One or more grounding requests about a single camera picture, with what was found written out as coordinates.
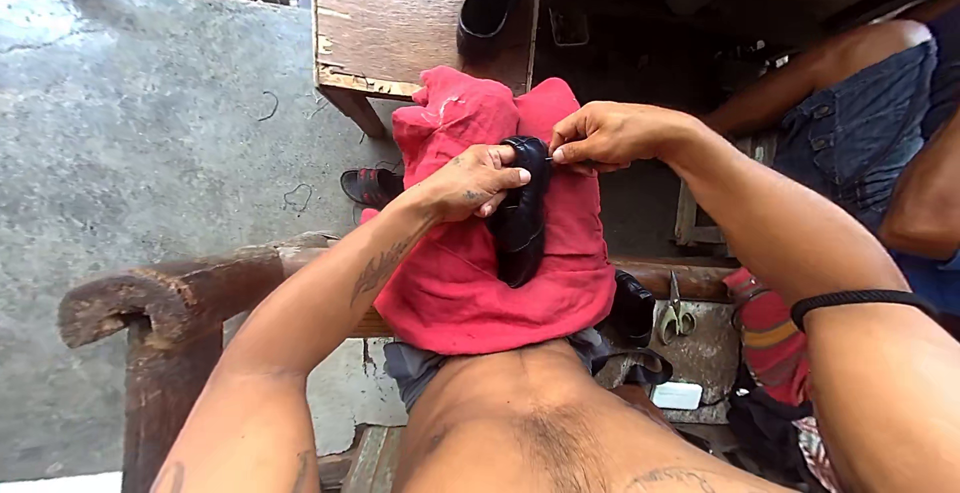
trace red sandal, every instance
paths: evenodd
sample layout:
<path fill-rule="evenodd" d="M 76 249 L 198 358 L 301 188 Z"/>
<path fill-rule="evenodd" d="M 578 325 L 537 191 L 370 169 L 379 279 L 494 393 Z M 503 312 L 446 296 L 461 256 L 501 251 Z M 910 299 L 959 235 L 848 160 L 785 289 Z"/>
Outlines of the red sandal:
<path fill-rule="evenodd" d="M 403 177 L 385 168 L 350 169 L 340 175 L 340 188 L 351 201 L 383 210 L 403 193 Z"/>

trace black bracelet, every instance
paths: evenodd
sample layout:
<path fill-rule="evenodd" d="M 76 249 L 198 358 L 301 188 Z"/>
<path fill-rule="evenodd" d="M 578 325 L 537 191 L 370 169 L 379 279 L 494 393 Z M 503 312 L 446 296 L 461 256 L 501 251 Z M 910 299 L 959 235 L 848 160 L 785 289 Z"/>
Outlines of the black bracelet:
<path fill-rule="evenodd" d="M 847 304 L 870 303 L 913 306 L 934 320 L 936 320 L 938 315 L 936 307 L 913 292 L 875 288 L 869 290 L 843 290 L 804 298 L 790 307 L 790 318 L 793 319 L 793 324 L 797 325 L 797 328 L 801 332 L 805 332 L 804 315 L 810 310 L 829 308 L 831 306 L 845 306 Z"/>

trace shorts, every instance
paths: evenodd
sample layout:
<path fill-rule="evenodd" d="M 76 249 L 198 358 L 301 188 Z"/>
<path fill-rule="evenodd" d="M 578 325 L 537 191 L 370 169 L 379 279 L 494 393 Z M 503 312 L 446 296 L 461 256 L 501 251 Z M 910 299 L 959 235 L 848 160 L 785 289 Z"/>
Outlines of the shorts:
<path fill-rule="evenodd" d="M 595 375 L 607 363 L 614 353 L 610 342 L 592 327 L 585 327 L 566 337 L 566 341 L 576 351 L 583 367 L 590 375 Z M 427 384 L 437 376 L 444 363 L 453 358 L 446 354 L 418 349 L 409 343 L 393 341 L 383 347 L 386 357 L 384 369 L 387 375 L 396 381 L 400 389 L 400 400 L 407 408 L 413 409 L 414 403 L 424 393 Z"/>
<path fill-rule="evenodd" d="M 924 146 L 936 64 L 930 39 L 807 97 L 780 124 L 774 169 L 875 233 L 894 184 Z"/>

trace bare torso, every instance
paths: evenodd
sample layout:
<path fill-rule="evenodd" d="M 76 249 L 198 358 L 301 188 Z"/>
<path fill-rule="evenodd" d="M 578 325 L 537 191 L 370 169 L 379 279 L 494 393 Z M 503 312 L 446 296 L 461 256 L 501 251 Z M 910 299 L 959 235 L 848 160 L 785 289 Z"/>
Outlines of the bare torso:
<path fill-rule="evenodd" d="M 570 345 L 450 360 L 404 431 L 394 491 L 771 491 L 600 387 Z"/>

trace red cloth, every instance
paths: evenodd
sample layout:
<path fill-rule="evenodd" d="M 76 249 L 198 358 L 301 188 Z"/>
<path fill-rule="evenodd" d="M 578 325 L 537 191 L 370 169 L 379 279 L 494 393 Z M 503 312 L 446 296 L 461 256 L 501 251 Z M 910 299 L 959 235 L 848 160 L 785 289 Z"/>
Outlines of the red cloth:
<path fill-rule="evenodd" d="M 554 124 L 580 108 L 566 82 L 548 79 L 514 99 L 500 82 L 439 66 L 420 74 L 416 106 L 393 113 L 409 188 L 472 144 L 512 135 L 550 141 Z M 544 199 L 545 254 L 533 279 L 497 279 L 494 239 L 470 217 L 432 229 L 374 301 L 406 342 L 444 355 L 485 354 L 568 336 L 593 326 L 614 301 L 614 267 L 600 223 L 595 178 L 554 172 Z M 364 210 L 361 222 L 376 210 Z"/>
<path fill-rule="evenodd" d="M 737 304 L 743 362 L 753 380 L 781 403 L 798 407 L 809 400 L 807 335 L 793 324 L 784 299 L 746 268 L 723 282 Z"/>

